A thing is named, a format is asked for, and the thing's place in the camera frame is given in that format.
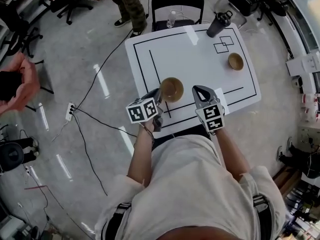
white box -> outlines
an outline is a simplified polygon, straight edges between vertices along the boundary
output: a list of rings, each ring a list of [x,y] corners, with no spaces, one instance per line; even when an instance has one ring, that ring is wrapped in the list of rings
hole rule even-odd
[[[147,122],[158,115],[154,98],[138,99],[125,108],[132,124]]]
[[[195,113],[208,133],[225,127],[225,120],[221,103],[196,109]]]

power outlet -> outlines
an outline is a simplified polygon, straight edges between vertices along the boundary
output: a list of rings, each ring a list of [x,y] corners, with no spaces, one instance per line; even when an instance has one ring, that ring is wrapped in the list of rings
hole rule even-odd
[[[71,113],[72,113],[73,109],[71,108],[71,106],[73,106],[73,108],[76,107],[75,104],[69,102],[69,105],[68,105],[68,108],[67,108],[66,114],[65,114],[65,119],[68,120],[69,122],[72,119],[72,114]]]

sneaker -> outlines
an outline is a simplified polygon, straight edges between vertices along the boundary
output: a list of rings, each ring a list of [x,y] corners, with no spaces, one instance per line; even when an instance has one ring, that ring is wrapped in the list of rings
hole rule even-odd
[[[137,36],[141,36],[142,33],[146,30],[147,25],[148,25],[148,23],[145,23],[144,30],[142,30],[142,31],[140,31],[140,32],[135,32],[135,31],[133,31],[133,33],[130,35],[130,38],[135,38],[135,37],[137,37]]]
[[[34,137],[30,136],[30,138],[33,139],[33,143],[32,143],[32,146],[34,148],[38,148],[39,147],[39,141],[37,141]]]
[[[280,162],[280,157],[283,156],[284,154],[282,153],[282,146],[278,147],[278,150],[276,151],[276,159],[278,162]]]
[[[286,142],[286,152],[287,153],[289,152],[289,149],[291,148],[291,146],[292,146],[292,137],[289,137]]]
[[[135,38],[137,36],[140,36],[142,34],[143,31],[140,31],[140,32],[133,32],[131,35],[130,35],[130,38]]]
[[[116,28],[121,28],[122,26],[124,26],[125,24],[129,23],[131,21],[131,19],[128,19],[127,21],[123,21],[122,18],[117,20],[115,23],[114,23],[114,26]]]

white table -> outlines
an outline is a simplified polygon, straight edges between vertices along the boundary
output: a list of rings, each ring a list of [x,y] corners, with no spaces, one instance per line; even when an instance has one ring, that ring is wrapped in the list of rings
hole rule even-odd
[[[139,96],[158,88],[168,77],[178,78],[184,87],[175,103],[162,102],[163,126],[160,138],[200,124],[192,94],[194,85],[222,88],[230,113],[261,100],[258,80],[245,43],[235,24],[215,38],[206,34],[210,24],[182,26],[151,32],[125,42]],[[241,71],[228,65],[230,53],[244,61]]]

camouflage pants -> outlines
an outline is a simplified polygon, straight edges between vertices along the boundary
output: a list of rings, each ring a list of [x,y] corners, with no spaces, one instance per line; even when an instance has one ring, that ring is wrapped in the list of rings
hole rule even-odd
[[[112,0],[119,6],[123,21],[131,19],[134,32],[143,31],[146,27],[146,14],[140,0]]]

